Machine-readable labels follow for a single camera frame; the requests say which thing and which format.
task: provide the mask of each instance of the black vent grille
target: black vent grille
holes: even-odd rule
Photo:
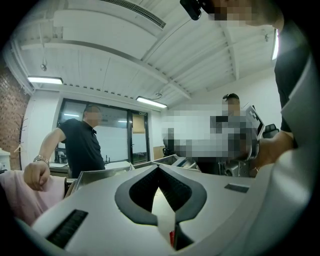
[[[131,2],[128,2],[125,0],[101,0],[101,1],[108,2],[111,4],[115,4],[115,5],[130,9],[130,10],[136,12],[137,14],[144,16],[145,18],[152,21],[153,23],[157,24],[162,29],[166,25],[166,23],[162,19],[158,18],[157,16],[152,14],[150,11],[147,11],[146,9],[144,9],[134,3],[131,3]]]

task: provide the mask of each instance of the black polo shirt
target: black polo shirt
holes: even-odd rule
[[[289,101],[289,96],[300,79],[306,66],[310,48],[297,25],[284,16],[284,26],[278,35],[279,48],[274,68],[281,107]],[[282,117],[281,130],[291,132]]]
[[[81,171],[104,170],[105,164],[101,156],[96,131],[86,122],[69,119],[61,124],[65,134],[66,158],[72,173],[77,179]]]

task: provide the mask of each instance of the glass door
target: glass door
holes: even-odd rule
[[[142,164],[150,160],[148,114],[130,111],[128,115],[128,154],[133,165]]]

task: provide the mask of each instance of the window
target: window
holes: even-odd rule
[[[98,105],[102,121],[94,127],[105,163],[128,161],[132,164],[150,160],[148,114],[92,102],[64,99],[59,112],[57,127],[69,119],[82,121],[88,104]],[[55,162],[66,163],[65,144],[55,150]]]

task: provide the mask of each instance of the pink cloth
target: pink cloth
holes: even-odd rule
[[[65,196],[65,177],[50,176],[43,191],[34,191],[25,183],[22,170],[8,170],[0,174],[0,185],[14,216],[29,226]]]

